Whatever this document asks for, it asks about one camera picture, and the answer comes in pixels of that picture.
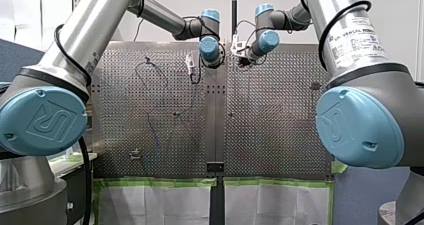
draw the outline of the ur logo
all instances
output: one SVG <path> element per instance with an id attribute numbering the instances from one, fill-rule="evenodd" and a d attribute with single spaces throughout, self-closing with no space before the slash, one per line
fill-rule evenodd
<path id="1" fill-rule="evenodd" d="M 321 114 L 321 127 L 323 135 L 331 142 L 333 148 L 344 145 L 352 140 L 348 122 L 338 104 Z"/>
<path id="2" fill-rule="evenodd" d="M 28 124 L 26 132 L 48 140 L 62 142 L 77 114 L 51 101 L 43 101 Z"/>

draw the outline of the pegboard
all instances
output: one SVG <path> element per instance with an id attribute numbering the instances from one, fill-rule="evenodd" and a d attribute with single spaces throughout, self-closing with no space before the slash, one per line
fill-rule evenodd
<path id="1" fill-rule="evenodd" d="M 198 43 L 109 45 L 92 86 L 96 177 L 205 177 L 211 157 L 224 162 L 225 176 L 331 173 L 332 157 L 315 128 L 327 80 L 315 45 L 280 46 L 250 69 L 228 55 L 218 71 L 202 69 L 193 86 L 184 61 L 197 49 Z M 140 159 L 130 158 L 133 151 Z"/>
<path id="2" fill-rule="evenodd" d="M 317 46 L 281 45 L 262 65 L 228 65 L 226 176 L 326 178 L 332 157 L 315 128 L 327 81 Z"/>
<path id="3" fill-rule="evenodd" d="M 185 65 L 197 47 L 109 45 L 91 91 L 96 177 L 206 176 L 203 81 L 192 85 Z"/>

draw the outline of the label sticker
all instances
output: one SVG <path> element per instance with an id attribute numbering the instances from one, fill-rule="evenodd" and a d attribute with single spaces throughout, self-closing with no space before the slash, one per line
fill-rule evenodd
<path id="1" fill-rule="evenodd" d="M 386 57 L 369 18 L 355 17 L 346 22 L 348 28 L 334 28 L 328 36 L 338 68 L 349 67 L 362 57 Z"/>

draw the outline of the light blue joint cap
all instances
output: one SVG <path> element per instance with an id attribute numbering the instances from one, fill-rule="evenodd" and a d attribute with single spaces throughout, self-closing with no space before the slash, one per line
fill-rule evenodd
<path id="1" fill-rule="evenodd" d="M 85 105 L 59 87 L 25 90 L 0 107 L 0 146 L 26 156 L 62 152 L 87 128 Z"/>
<path id="2" fill-rule="evenodd" d="M 362 90 L 328 90 L 318 102 L 316 124 L 327 150 L 350 166 L 390 168 L 403 157 L 404 139 L 397 121 Z"/>
<path id="3" fill-rule="evenodd" d="M 219 14 L 219 11 L 216 9 L 205 9 L 202 11 L 202 17 L 208 17 L 211 18 L 217 22 L 221 21 L 221 15 Z"/>
<path id="4" fill-rule="evenodd" d="M 259 37 L 259 48 L 265 53 L 274 50 L 278 44 L 280 44 L 280 36 L 276 31 L 267 30 Z"/>
<path id="5" fill-rule="evenodd" d="M 202 38 L 199 50 L 203 59 L 208 62 L 214 62 L 219 58 L 219 43 L 212 36 Z"/>
<path id="6" fill-rule="evenodd" d="M 269 10 L 274 11 L 274 6 L 271 3 L 264 3 L 264 4 L 259 5 L 256 8 L 256 12 L 255 13 L 256 13 L 256 16 L 259 16 L 262 13 L 264 13 L 266 11 L 269 11 Z"/>

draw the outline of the white cloth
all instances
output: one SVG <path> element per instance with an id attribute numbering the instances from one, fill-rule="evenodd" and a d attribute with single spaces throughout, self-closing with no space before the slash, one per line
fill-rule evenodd
<path id="1" fill-rule="evenodd" d="M 226 185 L 226 225 L 329 225 L 329 187 Z"/>
<path id="2" fill-rule="evenodd" d="M 209 225 L 210 187 L 109 187 L 99 194 L 99 225 Z"/>

